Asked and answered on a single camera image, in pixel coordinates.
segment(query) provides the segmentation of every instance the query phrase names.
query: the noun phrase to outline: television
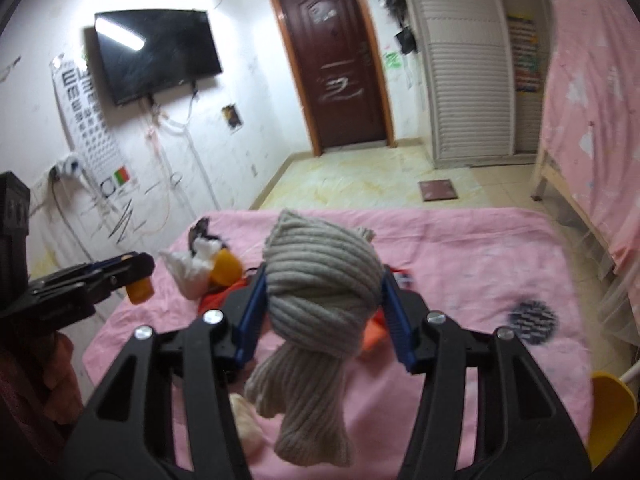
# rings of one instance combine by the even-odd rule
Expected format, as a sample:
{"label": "television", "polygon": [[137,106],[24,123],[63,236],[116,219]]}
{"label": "television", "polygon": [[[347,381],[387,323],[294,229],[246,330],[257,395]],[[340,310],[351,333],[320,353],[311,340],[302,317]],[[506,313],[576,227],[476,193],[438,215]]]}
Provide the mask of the television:
{"label": "television", "polygon": [[203,11],[100,12],[95,15],[95,31],[117,105],[222,73]]}

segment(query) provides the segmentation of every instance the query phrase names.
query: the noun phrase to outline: yellow dustpan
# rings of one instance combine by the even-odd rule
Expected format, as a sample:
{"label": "yellow dustpan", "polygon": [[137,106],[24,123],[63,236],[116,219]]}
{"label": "yellow dustpan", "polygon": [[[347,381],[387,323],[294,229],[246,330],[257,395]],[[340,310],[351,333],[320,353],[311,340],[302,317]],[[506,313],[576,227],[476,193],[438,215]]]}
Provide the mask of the yellow dustpan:
{"label": "yellow dustpan", "polygon": [[594,372],[593,419],[587,449],[595,469],[616,447],[638,412],[636,397],[626,384],[606,372]]}

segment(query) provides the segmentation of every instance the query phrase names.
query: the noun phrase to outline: black patterned round object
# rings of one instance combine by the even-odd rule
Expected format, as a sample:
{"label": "black patterned round object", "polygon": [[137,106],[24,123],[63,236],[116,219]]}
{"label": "black patterned round object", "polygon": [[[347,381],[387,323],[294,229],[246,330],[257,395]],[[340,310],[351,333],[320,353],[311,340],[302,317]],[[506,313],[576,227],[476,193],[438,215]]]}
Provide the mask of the black patterned round object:
{"label": "black patterned round object", "polygon": [[542,345],[554,336],[558,316],[542,301],[527,300],[510,312],[509,325],[524,342]]}

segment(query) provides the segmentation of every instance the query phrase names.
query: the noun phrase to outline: pink blanket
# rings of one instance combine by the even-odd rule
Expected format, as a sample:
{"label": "pink blanket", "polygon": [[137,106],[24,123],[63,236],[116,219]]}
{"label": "pink blanket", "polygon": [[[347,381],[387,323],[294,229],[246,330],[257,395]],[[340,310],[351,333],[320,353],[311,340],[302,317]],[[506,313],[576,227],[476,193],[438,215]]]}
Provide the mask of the pink blanket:
{"label": "pink blanket", "polygon": [[[640,251],[640,23],[626,0],[552,1],[542,143],[620,272]],[[640,277],[628,293],[640,326]]]}
{"label": "pink blanket", "polygon": [[[555,335],[530,350],[548,375],[583,439],[591,417],[590,354],[561,244],[546,219],[517,209],[384,210],[315,212],[349,227],[367,226],[382,260],[410,269],[416,289],[430,308],[443,310],[465,328],[492,332],[525,300],[545,303],[559,319]],[[210,231],[228,241],[247,267],[258,266],[262,245],[276,212],[222,212],[210,215]],[[186,236],[172,247],[184,250]],[[160,332],[187,326],[196,305],[180,297],[161,262],[153,276],[156,295],[142,306],[122,303],[84,354],[97,383],[135,327],[149,324]],[[261,361],[279,344],[277,336],[260,340]],[[470,373],[460,466],[473,459],[477,381]],[[395,479],[409,442],[422,389],[395,360],[390,343],[348,363],[345,419],[356,450],[355,465],[340,469],[318,465],[302,469],[273,453],[280,417],[258,421],[267,446],[252,457],[256,480]],[[178,462],[188,464],[184,418],[175,425]]]}

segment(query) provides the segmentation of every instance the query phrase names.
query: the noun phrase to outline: white louvered cabinet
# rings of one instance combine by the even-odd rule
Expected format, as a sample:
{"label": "white louvered cabinet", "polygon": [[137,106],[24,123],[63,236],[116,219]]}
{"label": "white louvered cabinet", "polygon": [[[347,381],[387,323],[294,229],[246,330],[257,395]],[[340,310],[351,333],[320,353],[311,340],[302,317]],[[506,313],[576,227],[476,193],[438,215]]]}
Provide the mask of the white louvered cabinet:
{"label": "white louvered cabinet", "polygon": [[430,90],[435,166],[533,162],[542,94],[516,94],[502,0],[409,4]]}

